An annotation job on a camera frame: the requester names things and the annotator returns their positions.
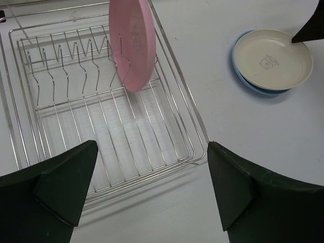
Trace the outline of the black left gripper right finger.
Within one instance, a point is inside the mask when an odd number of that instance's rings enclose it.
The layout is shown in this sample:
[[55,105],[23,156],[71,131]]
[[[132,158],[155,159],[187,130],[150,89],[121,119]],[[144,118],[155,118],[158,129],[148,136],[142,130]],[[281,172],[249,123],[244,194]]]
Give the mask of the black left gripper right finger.
[[217,142],[208,166],[230,242],[323,242],[323,187],[244,159]]

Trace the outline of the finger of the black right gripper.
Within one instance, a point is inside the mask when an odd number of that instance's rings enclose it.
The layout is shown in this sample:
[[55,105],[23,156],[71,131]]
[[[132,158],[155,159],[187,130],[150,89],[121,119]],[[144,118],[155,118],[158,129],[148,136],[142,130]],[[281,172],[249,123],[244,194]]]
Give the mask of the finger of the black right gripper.
[[307,21],[307,23],[298,31],[298,33],[296,33],[296,35],[292,38],[291,43],[295,44],[323,39],[323,18],[323,0],[319,0],[314,14]]

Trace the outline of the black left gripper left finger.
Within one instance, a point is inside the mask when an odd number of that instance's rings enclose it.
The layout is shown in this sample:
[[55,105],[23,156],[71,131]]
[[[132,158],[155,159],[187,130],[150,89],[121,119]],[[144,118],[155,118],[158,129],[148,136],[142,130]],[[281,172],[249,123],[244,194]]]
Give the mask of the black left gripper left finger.
[[86,141],[1,177],[1,242],[70,242],[97,161]]

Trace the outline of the cream plate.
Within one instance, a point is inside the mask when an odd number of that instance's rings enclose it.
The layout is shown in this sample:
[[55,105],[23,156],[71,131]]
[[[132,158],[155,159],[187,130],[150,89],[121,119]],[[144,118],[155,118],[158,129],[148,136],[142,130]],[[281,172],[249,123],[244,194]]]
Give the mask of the cream plate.
[[254,30],[240,37],[233,48],[238,72],[251,84],[266,90],[292,89],[313,71],[313,57],[303,43],[278,30]]

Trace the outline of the blue plate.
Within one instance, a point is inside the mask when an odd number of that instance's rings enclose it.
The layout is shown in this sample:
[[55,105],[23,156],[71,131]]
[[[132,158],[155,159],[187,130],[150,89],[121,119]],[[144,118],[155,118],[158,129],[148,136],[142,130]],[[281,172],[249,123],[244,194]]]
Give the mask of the blue plate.
[[246,34],[252,32],[253,30],[248,30],[243,32],[241,35],[239,35],[237,37],[237,39],[235,40],[233,46],[232,46],[232,50],[231,50],[231,62],[232,62],[232,66],[234,69],[235,74],[237,75],[237,77],[239,78],[239,80],[245,85],[247,86],[250,90],[260,94],[260,95],[265,95],[265,96],[278,96],[281,94],[284,94],[286,92],[288,92],[290,89],[287,90],[280,90],[280,91],[271,91],[271,90],[267,90],[267,89],[263,89],[263,88],[259,88],[255,85],[253,85],[252,83],[250,83],[249,81],[247,81],[243,75],[240,73],[237,65],[236,65],[236,61],[235,61],[235,57],[234,57],[234,49],[236,47],[237,42]]

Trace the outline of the pink plate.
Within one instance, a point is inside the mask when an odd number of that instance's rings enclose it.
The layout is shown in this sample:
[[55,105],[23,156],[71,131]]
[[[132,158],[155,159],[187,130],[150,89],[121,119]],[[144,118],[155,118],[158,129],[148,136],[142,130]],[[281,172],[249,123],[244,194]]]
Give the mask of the pink plate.
[[142,90],[155,64],[156,37],[148,1],[110,1],[109,37],[120,81],[130,92]]

